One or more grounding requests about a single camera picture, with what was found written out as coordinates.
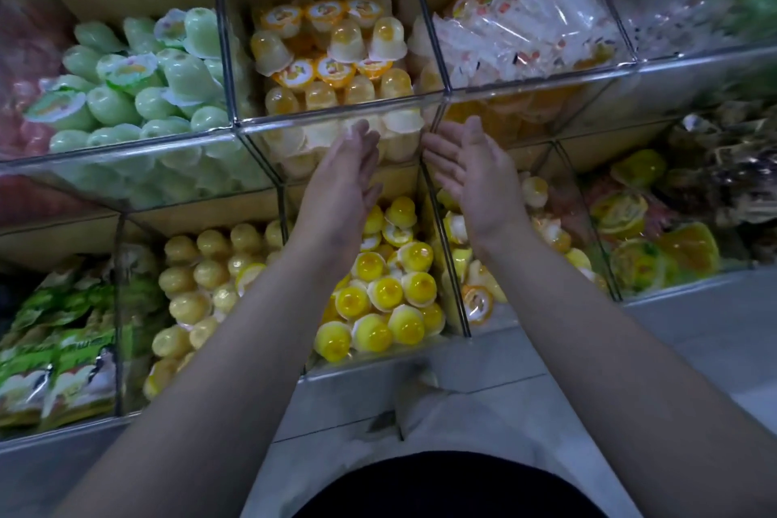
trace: person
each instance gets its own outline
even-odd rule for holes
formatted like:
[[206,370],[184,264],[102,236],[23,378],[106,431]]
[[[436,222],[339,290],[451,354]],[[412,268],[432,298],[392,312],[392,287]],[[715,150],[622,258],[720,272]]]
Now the person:
[[[335,142],[310,180],[281,257],[56,516],[240,515],[321,313],[350,270],[366,215],[381,194],[370,184],[378,134],[367,129],[361,121]],[[639,510],[645,516],[777,515],[775,437],[539,239],[513,162],[480,121],[443,122],[422,144],[435,179],[461,206],[476,254]],[[389,487],[398,473],[430,477],[440,459],[434,464],[421,454],[345,475],[299,516],[312,515],[314,507],[318,515],[339,516],[395,515],[397,507],[410,516],[478,509],[487,516],[600,515],[563,482],[550,483],[514,465],[513,472],[501,465],[495,472],[493,463],[501,461],[486,459],[447,457],[451,471],[464,471],[467,486],[456,487],[448,475],[447,485],[431,488],[427,497],[452,504],[429,505],[418,488]],[[404,464],[391,465],[397,462]],[[484,468],[489,463],[491,469]],[[483,475],[509,479],[495,478],[489,488]],[[344,502],[343,492],[354,502],[365,488],[373,496],[369,508]],[[504,499],[505,490],[511,505],[493,510],[491,502]],[[556,498],[577,510],[560,510]]]

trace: right hand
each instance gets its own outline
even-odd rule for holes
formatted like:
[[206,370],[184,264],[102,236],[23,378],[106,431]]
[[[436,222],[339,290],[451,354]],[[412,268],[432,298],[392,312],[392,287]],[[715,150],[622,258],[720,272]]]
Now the right hand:
[[488,264],[516,236],[531,232],[515,164],[483,132],[479,117],[463,125],[442,121],[422,145],[434,179],[461,206],[478,258]]

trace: right arm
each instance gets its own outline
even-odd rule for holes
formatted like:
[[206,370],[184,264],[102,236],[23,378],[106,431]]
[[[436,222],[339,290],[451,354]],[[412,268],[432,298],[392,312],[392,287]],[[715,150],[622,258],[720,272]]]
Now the right arm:
[[544,244],[512,160],[480,122],[443,123],[424,146],[476,254],[639,509],[777,515],[777,439]]

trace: left hand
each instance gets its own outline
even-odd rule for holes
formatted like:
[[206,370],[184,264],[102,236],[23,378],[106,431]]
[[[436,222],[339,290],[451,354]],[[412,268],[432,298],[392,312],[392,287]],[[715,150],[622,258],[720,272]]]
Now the left hand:
[[367,214],[382,191],[382,185],[370,186],[379,139],[361,120],[335,140],[308,183],[285,248],[313,256],[333,285],[354,264]]

